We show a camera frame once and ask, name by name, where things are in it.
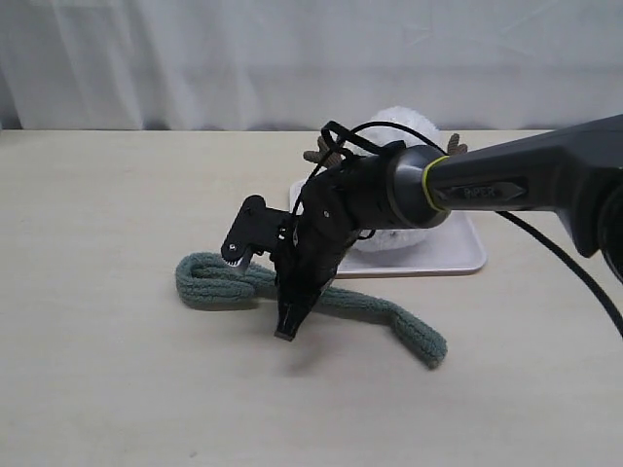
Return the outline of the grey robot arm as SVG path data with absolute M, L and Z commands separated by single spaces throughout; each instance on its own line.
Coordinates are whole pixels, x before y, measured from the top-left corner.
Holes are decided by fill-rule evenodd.
M 320 132 L 319 164 L 281 229 L 274 255 L 278 321 L 292 340 L 363 232 L 430 229 L 454 211 L 555 213 L 576 251 L 622 272 L 622 119 L 612 116 L 450 156 L 434 143 L 385 145 L 359 128 Z

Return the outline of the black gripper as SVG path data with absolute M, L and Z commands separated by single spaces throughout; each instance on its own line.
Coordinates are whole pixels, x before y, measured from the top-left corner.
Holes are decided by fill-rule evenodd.
M 326 169 L 309 178 L 288 215 L 275 254 L 278 318 L 275 336 L 293 341 L 360 234 L 351 206 L 360 173 Z

